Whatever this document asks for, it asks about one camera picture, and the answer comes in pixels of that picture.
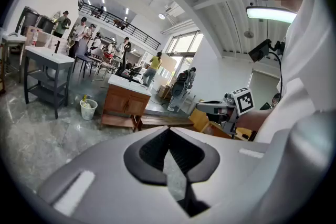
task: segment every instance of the trash can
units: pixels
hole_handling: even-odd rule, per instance
[[[84,120],[92,120],[94,111],[96,110],[98,104],[96,101],[91,99],[86,99],[86,102],[91,105],[91,108],[86,108],[83,106],[84,101],[80,100],[80,108],[82,110],[82,117]]]

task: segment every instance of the cabinet door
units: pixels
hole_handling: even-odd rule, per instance
[[[106,97],[104,109],[116,112],[124,112],[129,97],[129,94],[109,91]]]
[[[126,105],[125,113],[133,115],[142,115],[146,108],[147,103],[148,103],[147,99],[130,96],[128,103]]]

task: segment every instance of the yellow shirt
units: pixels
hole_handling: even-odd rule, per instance
[[[159,58],[158,58],[158,56],[153,56],[153,58],[152,58],[152,64],[151,64],[151,68],[153,68],[153,69],[159,69],[159,65],[162,63],[162,60],[160,59],[160,61],[159,61]]]

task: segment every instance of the light fixture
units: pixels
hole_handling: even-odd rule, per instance
[[[290,24],[294,21],[297,15],[285,8],[272,7],[247,7],[246,13],[249,18],[279,20]]]

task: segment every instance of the white countertop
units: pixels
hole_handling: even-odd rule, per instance
[[[152,94],[147,90],[147,87],[144,85],[138,84],[134,81],[129,82],[128,79],[124,79],[117,75],[111,75],[109,79],[109,84],[119,86],[134,92],[142,93],[148,96],[152,96]]]
[[[56,54],[53,50],[48,49],[46,47],[28,46],[26,47],[26,50],[29,50],[55,63],[67,63],[74,61],[74,58],[71,58],[63,54]]]
[[[6,32],[6,31],[2,32],[2,38],[7,42],[24,43],[27,40],[27,37],[25,37],[25,36],[22,36],[22,35],[19,35],[19,34],[17,34],[17,36],[16,35],[9,36],[9,34],[11,34],[11,33]]]

